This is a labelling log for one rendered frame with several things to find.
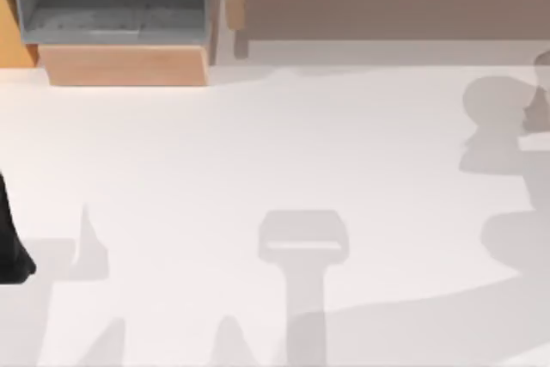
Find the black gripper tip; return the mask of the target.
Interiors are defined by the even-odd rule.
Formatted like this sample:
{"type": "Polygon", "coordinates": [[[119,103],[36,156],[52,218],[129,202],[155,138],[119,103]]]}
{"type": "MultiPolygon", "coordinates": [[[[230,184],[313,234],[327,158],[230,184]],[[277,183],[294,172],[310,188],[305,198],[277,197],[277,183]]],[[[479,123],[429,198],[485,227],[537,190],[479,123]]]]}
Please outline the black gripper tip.
{"type": "Polygon", "coordinates": [[[15,229],[5,180],[0,173],[0,284],[22,284],[36,269],[15,229]]]}

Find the wooden cupboard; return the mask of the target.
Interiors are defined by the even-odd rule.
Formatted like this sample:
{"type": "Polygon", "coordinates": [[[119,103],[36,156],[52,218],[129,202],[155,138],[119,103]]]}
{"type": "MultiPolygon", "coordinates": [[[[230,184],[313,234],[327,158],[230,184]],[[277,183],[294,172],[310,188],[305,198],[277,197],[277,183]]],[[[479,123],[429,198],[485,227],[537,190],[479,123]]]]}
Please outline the wooden cupboard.
{"type": "Polygon", "coordinates": [[[0,69],[29,69],[38,63],[38,49],[21,41],[15,0],[0,0],[0,69]]]}

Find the pale wooden drawer front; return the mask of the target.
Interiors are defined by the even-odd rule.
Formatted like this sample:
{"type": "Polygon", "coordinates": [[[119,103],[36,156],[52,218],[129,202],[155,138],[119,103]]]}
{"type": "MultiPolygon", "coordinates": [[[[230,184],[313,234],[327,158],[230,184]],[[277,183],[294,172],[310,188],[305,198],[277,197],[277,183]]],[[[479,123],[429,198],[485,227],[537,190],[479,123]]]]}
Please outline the pale wooden drawer front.
{"type": "Polygon", "coordinates": [[[41,45],[40,61],[55,86],[205,86],[204,46],[41,45]]]}

